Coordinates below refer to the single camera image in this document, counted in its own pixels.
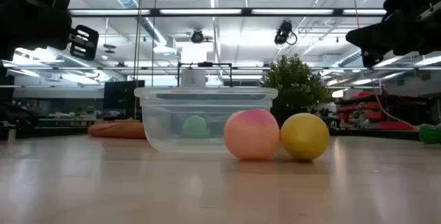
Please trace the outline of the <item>pink orange toy peach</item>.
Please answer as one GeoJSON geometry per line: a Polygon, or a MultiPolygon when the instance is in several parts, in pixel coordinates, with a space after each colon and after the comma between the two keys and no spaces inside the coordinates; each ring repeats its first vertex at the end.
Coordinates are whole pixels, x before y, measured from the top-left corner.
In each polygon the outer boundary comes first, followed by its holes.
{"type": "Polygon", "coordinates": [[[225,123],[227,150],[241,160],[268,160],[280,142],[280,129],[274,116],[264,109],[243,110],[225,123]]]}

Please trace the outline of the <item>clear plastic tupperware container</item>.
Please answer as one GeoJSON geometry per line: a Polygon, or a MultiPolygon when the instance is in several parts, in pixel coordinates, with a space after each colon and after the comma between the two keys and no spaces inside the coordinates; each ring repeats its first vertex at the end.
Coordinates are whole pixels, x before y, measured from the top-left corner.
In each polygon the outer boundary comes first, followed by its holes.
{"type": "Polygon", "coordinates": [[[278,96],[273,88],[137,88],[145,135],[159,152],[226,152],[224,127],[239,111],[270,110],[278,96]],[[183,135],[183,122],[203,117],[210,135],[194,139],[183,135]]]}

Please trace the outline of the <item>artificial potted plant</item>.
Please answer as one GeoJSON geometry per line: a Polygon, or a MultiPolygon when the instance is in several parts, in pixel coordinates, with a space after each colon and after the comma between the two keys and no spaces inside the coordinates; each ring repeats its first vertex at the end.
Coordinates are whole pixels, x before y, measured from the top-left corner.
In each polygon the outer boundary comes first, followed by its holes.
{"type": "Polygon", "coordinates": [[[298,54],[271,62],[269,69],[262,74],[260,86],[278,91],[270,112],[279,126],[292,115],[331,99],[322,75],[313,72],[298,54]]]}

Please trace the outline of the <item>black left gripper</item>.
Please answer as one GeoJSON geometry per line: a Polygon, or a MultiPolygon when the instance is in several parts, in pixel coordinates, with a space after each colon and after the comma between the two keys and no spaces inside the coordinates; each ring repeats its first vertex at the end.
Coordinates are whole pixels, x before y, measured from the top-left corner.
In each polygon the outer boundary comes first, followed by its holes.
{"type": "Polygon", "coordinates": [[[55,6],[50,7],[39,0],[0,2],[0,59],[11,61],[17,48],[64,50],[70,35],[70,54],[93,61],[99,34],[83,25],[71,29],[69,3],[70,0],[55,0],[55,6]]]}

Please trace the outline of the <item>green toy lime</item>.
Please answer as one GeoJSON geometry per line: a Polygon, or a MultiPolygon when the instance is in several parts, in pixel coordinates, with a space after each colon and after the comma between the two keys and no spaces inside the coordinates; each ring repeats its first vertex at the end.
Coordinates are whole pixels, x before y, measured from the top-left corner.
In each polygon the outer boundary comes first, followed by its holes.
{"type": "Polygon", "coordinates": [[[183,135],[189,138],[201,139],[210,135],[209,128],[203,117],[192,115],[183,122],[183,135]]]}

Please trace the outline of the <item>black metal frame stand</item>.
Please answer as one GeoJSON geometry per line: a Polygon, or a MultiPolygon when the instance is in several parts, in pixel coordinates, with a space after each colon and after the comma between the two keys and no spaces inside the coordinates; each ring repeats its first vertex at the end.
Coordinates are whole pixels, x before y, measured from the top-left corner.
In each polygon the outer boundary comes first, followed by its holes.
{"type": "Polygon", "coordinates": [[[180,87],[180,74],[183,70],[186,69],[199,69],[206,71],[206,79],[207,79],[207,71],[208,70],[215,70],[220,72],[227,72],[227,75],[229,76],[229,86],[232,87],[232,70],[233,66],[231,63],[212,63],[212,62],[198,62],[198,63],[182,63],[178,62],[177,69],[176,69],[176,80],[177,80],[177,86],[180,87]]]}

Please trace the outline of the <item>orange cloth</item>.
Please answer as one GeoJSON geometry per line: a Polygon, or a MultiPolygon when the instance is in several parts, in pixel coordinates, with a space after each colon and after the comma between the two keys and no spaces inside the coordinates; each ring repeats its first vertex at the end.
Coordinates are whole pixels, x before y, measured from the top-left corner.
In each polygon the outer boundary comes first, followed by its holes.
{"type": "Polygon", "coordinates": [[[139,120],[115,120],[95,123],[88,128],[95,137],[146,140],[143,124],[139,120]]]}

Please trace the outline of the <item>shelf with red bins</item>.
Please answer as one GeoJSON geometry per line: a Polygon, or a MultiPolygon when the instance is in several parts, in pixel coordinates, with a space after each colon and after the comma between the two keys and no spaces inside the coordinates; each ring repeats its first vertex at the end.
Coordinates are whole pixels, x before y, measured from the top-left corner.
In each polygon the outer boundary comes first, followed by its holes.
{"type": "Polygon", "coordinates": [[[361,92],[336,103],[340,127],[346,130],[414,130],[425,120],[427,99],[361,92]]]}

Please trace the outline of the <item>black rectangular screen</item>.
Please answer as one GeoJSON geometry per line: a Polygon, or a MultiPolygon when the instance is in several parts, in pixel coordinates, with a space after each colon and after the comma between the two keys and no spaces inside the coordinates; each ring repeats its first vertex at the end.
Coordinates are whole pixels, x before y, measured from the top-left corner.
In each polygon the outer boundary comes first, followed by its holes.
{"type": "Polygon", "coordinates": [[[106,82],[103,109],[119,111],[126,118],[140,119],[141,107],[139,99],[134,95],[134,90],[144,86],[144,80],[106,82]]]}

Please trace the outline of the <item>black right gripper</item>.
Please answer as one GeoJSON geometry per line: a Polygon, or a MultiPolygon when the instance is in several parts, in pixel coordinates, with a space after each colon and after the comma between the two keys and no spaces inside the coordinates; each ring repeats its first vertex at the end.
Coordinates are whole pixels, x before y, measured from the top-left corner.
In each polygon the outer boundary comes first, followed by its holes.
{"type": "Polygon", "coordinates": [[[384,59],[381,50],[395,55],[417,52],[426,55],[441,52],[441,0],[424,3],[418,8],[388,10],[379,23],[349,31],[345,39],[361,49],[362,64],[372,68],[384,59]],[[389,35],[392,23],[392,37],[389,35]]]}

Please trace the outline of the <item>white box device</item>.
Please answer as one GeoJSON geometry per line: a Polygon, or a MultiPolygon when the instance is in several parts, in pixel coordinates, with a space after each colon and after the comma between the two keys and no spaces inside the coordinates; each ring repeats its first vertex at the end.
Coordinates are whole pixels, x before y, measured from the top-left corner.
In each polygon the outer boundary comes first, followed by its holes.
{"type": "Polygon", "coordinates": [[[206,71],[199,69],[186,69],[180,74],[182,88],[204,88],[206,86],[206,71]]]}

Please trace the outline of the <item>yellow toy lemon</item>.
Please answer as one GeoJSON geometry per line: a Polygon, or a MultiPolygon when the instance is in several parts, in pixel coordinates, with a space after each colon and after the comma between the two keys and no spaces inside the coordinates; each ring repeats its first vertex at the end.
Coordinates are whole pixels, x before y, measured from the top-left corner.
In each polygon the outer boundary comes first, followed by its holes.
{"type": "Polygon", "coordinates": [[[325,122],[310,113],[292,115],[280,129],[283,148],[298,161],[312,161],[320,157],[329,145],[329,137],[325,122]]]}

